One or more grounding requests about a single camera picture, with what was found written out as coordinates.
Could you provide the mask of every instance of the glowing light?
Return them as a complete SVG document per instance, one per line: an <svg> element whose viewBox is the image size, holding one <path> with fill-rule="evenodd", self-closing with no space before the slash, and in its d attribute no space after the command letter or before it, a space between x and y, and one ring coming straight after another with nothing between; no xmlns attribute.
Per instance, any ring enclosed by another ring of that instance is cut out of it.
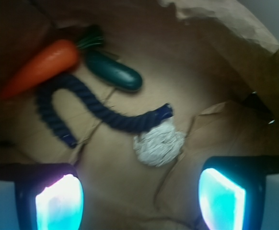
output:
<svg viewBox="0 0 279 230"><path fill-rule="evenodd" d="M78 178L65 175L35 198L38 230L77 230L83 214L83 188Z"/></svg>
<svg viewBox="0 0 279 230"><path fill-rule="evenodd" d="M242 230L245 189L209 168L200 175L198 192L202 217L211 230Z"/></svg>

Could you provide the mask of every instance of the blue rope toy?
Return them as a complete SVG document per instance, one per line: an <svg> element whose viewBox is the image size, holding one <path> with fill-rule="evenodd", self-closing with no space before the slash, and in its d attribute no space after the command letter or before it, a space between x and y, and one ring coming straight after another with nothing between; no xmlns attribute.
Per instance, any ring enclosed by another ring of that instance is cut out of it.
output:
<svg viewBox="0 0 279 230"><path fill-rule="evenodd" d="M105 107L79 79L68 73L62 73L45 82L37 90L37 107L41 119L52 130L55 136L65 142L71 149L77 146L77 140L60 119L52 105L52 94L58 89L67 89L78 96L96 117L110 127L139 134L148 132L163 120L173 116L173 110L167 103L162 107L139 116L123 116Z"/></svg>

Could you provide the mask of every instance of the green cucumber toy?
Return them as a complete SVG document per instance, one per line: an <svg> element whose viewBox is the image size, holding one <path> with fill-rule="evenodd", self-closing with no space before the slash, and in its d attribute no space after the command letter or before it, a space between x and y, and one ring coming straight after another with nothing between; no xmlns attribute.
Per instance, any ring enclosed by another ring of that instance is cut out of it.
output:
<svg viewBox="0 0 279 230"><path fill-rule="evenodd" d="M135 92L143 84L142 77L135 70L98 51L88 51L85 54L85 63L92 73L119 89Z"/></svg>

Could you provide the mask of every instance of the white yarn ball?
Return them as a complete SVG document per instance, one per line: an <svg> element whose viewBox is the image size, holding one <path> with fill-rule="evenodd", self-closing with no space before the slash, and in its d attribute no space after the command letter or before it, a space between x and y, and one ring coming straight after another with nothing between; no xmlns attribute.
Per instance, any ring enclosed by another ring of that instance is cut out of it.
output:
<svg viewBox="0 0 279 230"><path fill-rule="evenodd" d="M159 167L179 155L185 136L184 133L176 131L171 117L149 132L135 136L133 149L139 161Z"/></svg>

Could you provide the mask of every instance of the brown paper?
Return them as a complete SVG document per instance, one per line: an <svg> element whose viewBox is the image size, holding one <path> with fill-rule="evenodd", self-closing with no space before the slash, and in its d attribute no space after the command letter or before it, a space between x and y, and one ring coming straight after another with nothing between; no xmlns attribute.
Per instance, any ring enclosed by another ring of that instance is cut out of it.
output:
<svg viewBox="0 0 279 230"><path fill-rule="evenodd" d="M93 23L104 31L105 51L136 69L143 88L111 94L113 87L84 65L74 74L122 114L171 103L177 129L190 131L178 163L142 165L131 135L100 125L64 90L55 94L55 108L88 144L70 150L53 136L36 113L31 91L0 102L0 140L17 147L0 148L0 161L80 159L83 229L204 229L196 197L204 160L279 154L278 42L235 0L0 0L0 87L42 47L57 38L74 39ZM240 102L253 91L275 115L275 125L239 104L222 103Z"/></svg>
<svg viewBox="0 0 279 230"><path fill-rule="evenodd" d="M200 219L198 180L204 162L212 156L279 155L270 136L277 122L269 122L268 116L233 102L204 110L157 195L158 210L187 223Z"/></svg>

